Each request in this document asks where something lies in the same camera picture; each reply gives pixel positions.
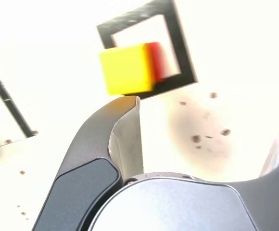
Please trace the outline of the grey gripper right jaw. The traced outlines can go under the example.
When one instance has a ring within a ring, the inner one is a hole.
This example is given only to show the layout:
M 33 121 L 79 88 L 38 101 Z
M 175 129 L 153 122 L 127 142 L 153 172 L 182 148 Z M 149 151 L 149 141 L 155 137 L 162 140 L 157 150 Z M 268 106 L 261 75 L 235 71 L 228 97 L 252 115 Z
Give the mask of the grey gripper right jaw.
M 151 178 L 115 193 L 91 231 L 279 231 L 279 166 L 249 181 Z

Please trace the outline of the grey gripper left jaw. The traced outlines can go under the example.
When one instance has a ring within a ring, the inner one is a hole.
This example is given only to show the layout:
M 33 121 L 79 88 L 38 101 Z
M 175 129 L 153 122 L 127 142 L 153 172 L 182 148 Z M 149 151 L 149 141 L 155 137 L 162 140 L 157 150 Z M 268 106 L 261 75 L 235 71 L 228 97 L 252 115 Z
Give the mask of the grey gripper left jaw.
M 117 98 L 73 138 L 35 222 L 35 231 L 86 231 L 101 206 L 143 173 L 140 99 Z

